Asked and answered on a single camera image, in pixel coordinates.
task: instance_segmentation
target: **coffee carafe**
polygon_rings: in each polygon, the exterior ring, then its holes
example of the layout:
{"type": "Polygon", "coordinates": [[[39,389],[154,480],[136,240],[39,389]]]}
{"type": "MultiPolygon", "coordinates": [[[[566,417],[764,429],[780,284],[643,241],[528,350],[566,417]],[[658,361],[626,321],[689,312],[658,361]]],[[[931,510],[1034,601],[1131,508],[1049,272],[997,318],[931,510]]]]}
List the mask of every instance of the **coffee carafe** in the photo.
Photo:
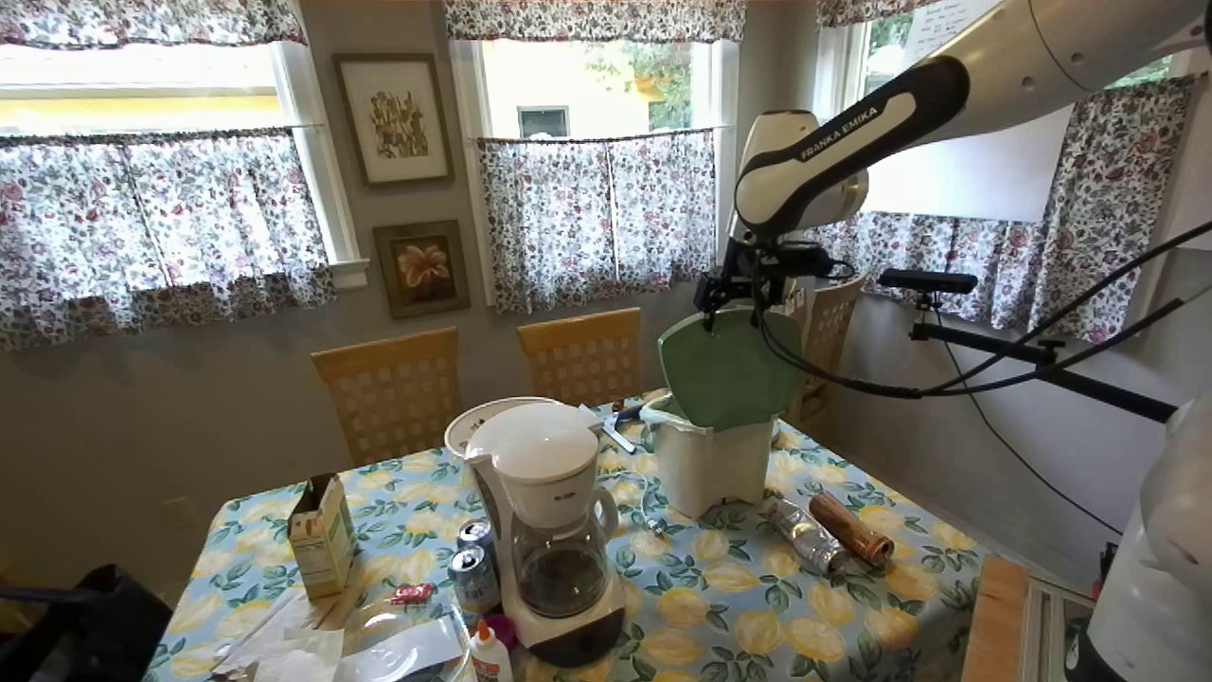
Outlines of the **coffee carafe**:
{"type": "Polygon", "coordinates": [[[519,639],[580,667],[622,638],[622,589],[605,559],[615,496],[600,490],[595,417],[562,400],[487,417],[466,443],[496,528],[499,601],[519,639]]]}

